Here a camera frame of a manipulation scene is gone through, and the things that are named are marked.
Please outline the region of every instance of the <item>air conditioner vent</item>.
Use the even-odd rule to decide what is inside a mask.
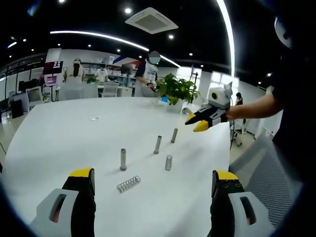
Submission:
[[[168,17],[152,7],[148,7],[136,13],[127,19],[125,23],[146,31],[149,34],[156,34],[178,28]]]

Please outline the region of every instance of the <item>woman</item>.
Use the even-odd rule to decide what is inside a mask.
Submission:
[[[236,99],[235,105],[243,105],[243,100],[242,100],[242,96],[241,96],[241,93],[240,93],[240,92],[238,92],[238,93],[236,94],[236,97],[237,97],[237,99]]]
[[[67,68],[64,74],[65,82],[81,84],[84,78],[85,73],[83,66],[81,66],[81,60],[79,58],[76,58],[73,62],[73,65]]]
[[[240,92],[238,92],[238,93],[236,94],[236,97],[237,97],[237,99],[236,99],[235,106],[236,106],[236,105],[243,105],[243,99],[242,99],[242,96],[241,96],[241,93],[240,93]],[[246,123],[246,119],[243,119],[243,120],[242,120],[242,123],[245,124],[245,123]]]
[[[144,97],[142,92],[142,86],[146,85],[147,87],[155,90],[155,81],[157,80],[157,71],[158,68],[155,64],[152,64],[149,61],[149,54],[151,51],[148,52],[147,58],[141,62],[138,66],[136,72],[136,85],[135,85],[135,97]]]

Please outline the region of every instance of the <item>black ceiling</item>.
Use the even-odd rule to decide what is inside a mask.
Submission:
[[[49,48],[88,49],[138,58],[144,52],[119,42],[81,35],[50,35],[51,30],[82,30],[104,33],[157,50],[182,66],[204,65],[206,71],[230,74],[229,42],[225,23],[216,0],[24,0],[11,1],[6,7],[7,21],[2,22],[0,65],[23,56],[47,52]],[[278,63],[282,46],[274,32],[274,17],[256,0],[225,0],[230,15],[236,56],[236,75],[257,83]],[[31,6],[38,6],[33,16]],[[125,23],[131,15],[153,7],[179,28],[150,35]],[[18,44],[6,47],[15,37]]]

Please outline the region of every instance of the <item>metal cylinder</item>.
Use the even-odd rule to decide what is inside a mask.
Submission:
[[[174,131],[173,131],[172,138],[171,138],[171,142],[172,142],[172,143],[174,143],[174,141],[176,140],[177,133],[178,133],[178,129],[175,128]]]
[[[122,148],[120,150],[120,168],[121,171],[126,171],[126,150]]]
[[[172,166],[172,155],[167,155],[167,159],[166,159],[166,170],[171,170],[171,166]]]
[[[155,147],[155,150],[154,150],[154,154],[158,154],[159,153],[160,142],[161,142],[161,136],[158,136],[156,147]]]

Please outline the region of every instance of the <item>person's arm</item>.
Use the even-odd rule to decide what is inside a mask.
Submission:
[[[108,70],[105,69],[105,77],[104,77],[104,81],[109,81],[109,77],[108,77]]]
[[[232,106],[227,112],[228,121],[235,119],[261,119],[275,115],[283,109],[282,103],[273,94],[268,94],[252,104]]]
[[[95,74],[94,74],[94,79],[97,79],[97,78],[98,78],[99,70],[100,70],[100,69],[97,69],[97,71],[95,72]]]
[[[147,85],[148,81],[144,78],[145,74],[145,69],[146,69],[146,62],[143,61],[137,69],[137,72],[135,74],[136,80],[140,81],[142,84]]]

